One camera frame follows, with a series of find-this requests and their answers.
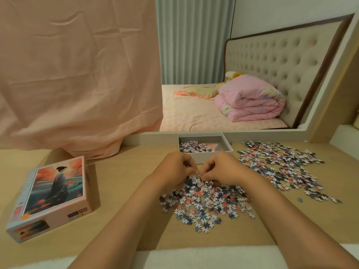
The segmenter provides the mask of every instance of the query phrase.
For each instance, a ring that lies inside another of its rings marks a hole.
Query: pink bed sheet
[[[287,127],[279,118],[233,123],[218,110],[213,100],[174,94],[186,86],[162,85],[163,121],[160,131],[240,131]]]

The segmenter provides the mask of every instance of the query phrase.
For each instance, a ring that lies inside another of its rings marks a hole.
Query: headboard
[[[231,38],[224,72],[243,72],[275,86],[286,98],[279,116],[297,128],[332,62],[353,14]]]

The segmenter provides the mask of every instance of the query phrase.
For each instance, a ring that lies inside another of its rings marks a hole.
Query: folded comforter
[[[251,75],[241,75],[222,85],[214,98],[217,108],[231,122],[277,117],[285,98],[274,86]]]

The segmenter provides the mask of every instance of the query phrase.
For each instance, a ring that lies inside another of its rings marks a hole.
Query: forearm
[[[162,186],[150,177],[140,186],[69,266],[69,269],[129,268],[147,223],[150,208],[162,194]]]
[[[359,262],[262,175],[247,169],[241,185],[276,240],[289,268],[359,268]]]

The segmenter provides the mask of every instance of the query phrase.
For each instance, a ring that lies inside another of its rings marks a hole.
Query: brown headboard frame
[[[303,116],[316,92],[316,90],[319,88],[321,81],[323,80],[323,77],[325,76],[327,70],[330,67],[331,62],[333,61],[335,54],[338,50],[338,47],[341,43],[341,40],[344,36],[344,34],[346,33],[348,26],[350,24],[350,22],[352,21],[354,14],[349,14],[349,15],[344,15],[344,16],[340,16],[340,17],[335,17],[335,18],[330,18],[330,19],[326,19],[326,20],[320,20],[320,21],[315,21],[315,22],[309,22],[306,24],[300,24],[300,25],[295,25],[292,27],[284,27],[284,28],[280,28],[280,29],[275,29],[275,30],[271,30],[271,31],[266,31],[266,32],[261,32],[261,33],[257,33],[257,34],[252,34],[252,35],[247,35],[247,36],[242,36],[242,37],[237,37],[237,38],[229,38],[226,40],[225,44],[224,44],[224,53],[223,53],[223,81],[225,81],[225,73],[226,73],[226,63],[225,63],[225,56],[226,56],[226,48],[227,48],[227,42],[230,40],[238,40],[238,39],[244,39],[244,38],[249,38],[249,37],[254,37],[254,36],[261,36],[261,35],[267,35],[267,34],[272,34],[272,33],[278,33],[278,32],[282,32],[282,31],[288,31],[288,30],[294,30],[294,29],[300,29],[300,28],[305,28],[305,27],[311,27],[311,26],[315,26],[315,25],[322,25],[322,24],[328,24],[328,23],[332,23],[332,22],[339,22],[341,21],[342,23],[340,24],[340,26],[338,27],[337,31],[335,32],[335,35],[330,43],[330,46],[328,48],[328,51],[323,59],[323,62],[308,90],[308,93],[306,94],[304,101],[299,109],[299,112],[294,120],[292,129],[296,129],[298,128],[298,126],[300,125],[301,120],[303,119]]]

